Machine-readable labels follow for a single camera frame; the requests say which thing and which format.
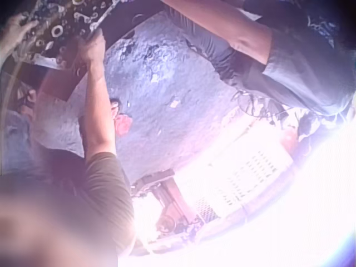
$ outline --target mechanical part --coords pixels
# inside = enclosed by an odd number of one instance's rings
[[[65,46],[62,46],[62,47],[60,48],[60,53],[63,54],[63,53],[66,51],[66,49],[67,49],[67,48],[66,48]]]
[[[37,41],[36,41],[36,46],[37,47],[42,47],[42,46],[44,46],[45,44],[44,44],[44,40],[42,40],[42,39],[38,39]]]
[[[47,7],[48,7],[48,8],[57,7],[59,13],[63,13],[63,12],[66,10],[65,7],[60,6],[59,4],[55,4],[55,3],[49,3],[49,4],[47,5]]]
[[[66,67],[71,68],[76,58],[77,48],[73,38],[81,36],[88,39],[91,33],[110,14],[118,0],[36,0],[33,10],[29,11],[28,21],[39,21],[23,40],[23,46],[17,47],[22,54],[25,47],[27,56],[17,56],[16,61],[43,65],[62,70],[64,64],[56,65],[57,57],[63,57]]]
[[[85,16],[85,15],[79,13],[79,12],[75,12],[74,13],[74,19],[79,21],[80,18],[83,18],[85,23],[90,23],[91,22],[91,18],[90,17],[87,17],[87,16]]]
[[[63,27],[61,25],[54,26],[51,33],[53,38],[57,38],[63,34]]]
[[[75,5],[75,6],[79,6],[81,5],[82,3],[84,3],[85,0],[72,0],[72,3]]]
[[[60,65],[63,62],[63,57],[62,56],[56,57],[56,62],[57,62],[57,64]]]
[[[50,50],[53,47],[54,42],[49,42],[44,50]]]
[[[94,12],[93,15],[91,15],[91,18],[96,19],[98,16],[99,16],[98,13]]]
[[[143,14],[136,14],[133,18],[132,18],[132,25],[137,25],[140,23],[141,20],[144,19],[144,15]]]

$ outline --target cable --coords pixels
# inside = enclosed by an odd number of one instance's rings
[[[252,111],[254,111],[254,96],[253,96],[252,94],[250,94],[250,93],[245,93],[245,92],[243,92],[243,91],[238,91],[238,92],[233,96],[233,98],[232,98],[231,100],[234,100],[234,99],[237,98],[238,106],[239,106],[240,109],[243,111],[243,113],[245,113],[245,114],[247,114],[247,115],[249,115],[249,116],[252,116],[252,117],[254,117],[254,118],[273,118],[273,117],[277,117],[277,116],[283,114],[284,112],[287,112],[287,111],[289,111],[289,110],[292,109],[292,107],[290,107],[290,108],[288,108],[288,109],[286,109],[286,110],[284,110],[284,111],[281,111],[281,112],[278,112],[278,113],[274,113],[274,114],[271,114],[271,115],[269,115],[269,116],[265,116],[265,115],[256,116],[256,115],[253,115],[253,114],[249,114],[246,110],[244,110],[244,109],[242,108],[242,105],[241,105],[241,103],[240,103],[240,96],[243,96],[244,94],[245,94],[245,96],[249,96],[249,97],[250,97],[251,102],[252,102]],[[269,99],[270,101],[275,101],[273,98],[266,98],[266,97],[261,97],[261,98],[259,98],[259,99]]]

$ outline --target person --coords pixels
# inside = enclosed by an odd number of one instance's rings
[[[1,66],[37,25],[21,26],[24,19],[14,16],[5,26]],[[33,92],[20,113],[2,110],[1,266],[117,266],[118,256],[130,253],[135,243],[130,191],[116,155],[102,31],[79,45],[88,69],[85,159],[31,138]]]
[[[301,108],[330,117],[349,106],[355,91],[351,57],[337,49],[323,27],[312,29],[318,25],[315,17],[296,5],[264,0],[162,1],[189,46],[208,59],[239,96],[267,100],[276,116]],[[260,18],[253,21],[241,9]]]

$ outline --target red object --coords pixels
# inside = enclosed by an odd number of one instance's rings
[[[115,133],[123,136],[128,133],[132,125],[132,118],[125,114],[119,114],[114,119]]]

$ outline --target dirty surface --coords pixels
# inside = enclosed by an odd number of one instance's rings
[[[119,98],[122,112],[133,119],[130,132],[116,141],[131,182],[152,172],[179,170],[229,121],[242,116],[231,101],[235,89],[187,47],[182,32],[164,13],[135,31],[132,39],[116,42],[105,60],[110,97]],[[83,155],[77,120],[83,114],[85,90],[86,77],[67,102],[39,95],[33,128],[39,142]]]

